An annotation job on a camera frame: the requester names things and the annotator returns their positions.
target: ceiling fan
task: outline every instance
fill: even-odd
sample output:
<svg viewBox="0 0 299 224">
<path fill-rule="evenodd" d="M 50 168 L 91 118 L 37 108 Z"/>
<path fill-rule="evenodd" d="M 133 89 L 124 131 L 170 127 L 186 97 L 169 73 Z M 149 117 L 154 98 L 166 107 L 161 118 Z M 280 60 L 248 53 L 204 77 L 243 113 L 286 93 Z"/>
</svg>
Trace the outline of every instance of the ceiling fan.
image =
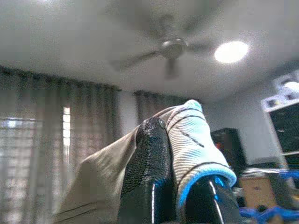
<svg viewBox="0 0 299 224">
<path fill-rule="evenodd" d="M 165 65 L 165 79 L 170 80 L 179 76 L 178 58 L 184 53 L 210 53 L 214 47 L 209 43 L 187 43 L 176 34 L 173 17 L 170 14 L 164 15 L 159 20 L 159 44 L 149 52 L 137 54 L 121 60 L 111 61 L 112 67 L 116 70 L 128 69 L 138 63 L 144 62 L 156 56 L 163 56 L 167 59 Z"/>
</svg>

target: sheer curtain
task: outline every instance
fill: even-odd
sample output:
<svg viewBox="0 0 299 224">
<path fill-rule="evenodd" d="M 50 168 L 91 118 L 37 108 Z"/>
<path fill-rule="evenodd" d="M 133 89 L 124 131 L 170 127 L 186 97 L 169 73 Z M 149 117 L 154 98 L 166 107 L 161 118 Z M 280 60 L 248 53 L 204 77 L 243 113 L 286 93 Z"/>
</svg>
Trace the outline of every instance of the sheer curtain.
<svg viewBox="0 0 299 224">
<path fill-rule="evenodd" d="M 0 223 L 46 224 L 118 130 L 112 86 L 0 67 Z"/>
<path fill-rule="evenodd" d="M 138 108 L 138 122 L 142 123 L 146 118 L 153 116 L 155 113 L 171 106 L 184 104 L 188 99 L 160 95 L 151 92 L 135 92 Z"/>
</svg>

